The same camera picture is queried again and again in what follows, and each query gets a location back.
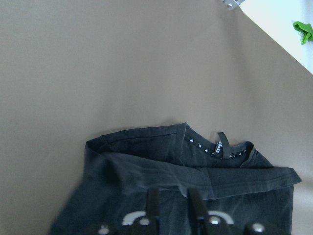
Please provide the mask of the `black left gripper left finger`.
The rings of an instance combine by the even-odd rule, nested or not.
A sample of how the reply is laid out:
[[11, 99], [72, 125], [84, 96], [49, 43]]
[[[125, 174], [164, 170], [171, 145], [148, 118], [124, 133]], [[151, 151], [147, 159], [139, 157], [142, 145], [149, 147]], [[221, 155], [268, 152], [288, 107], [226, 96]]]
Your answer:
[[159, 220], [159, 189], [151, 188], [148, 190], [146, 215], [149, 218]]

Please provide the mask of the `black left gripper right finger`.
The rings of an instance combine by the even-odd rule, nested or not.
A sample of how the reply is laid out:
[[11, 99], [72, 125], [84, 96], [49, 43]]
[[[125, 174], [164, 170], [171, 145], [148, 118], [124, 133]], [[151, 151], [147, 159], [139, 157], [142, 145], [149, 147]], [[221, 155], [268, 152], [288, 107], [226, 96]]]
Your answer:
[[207, 207], [196, 188], [189, 188], [188, 191], [188, 209], [193, 219], [205, 219], [208, 216]]

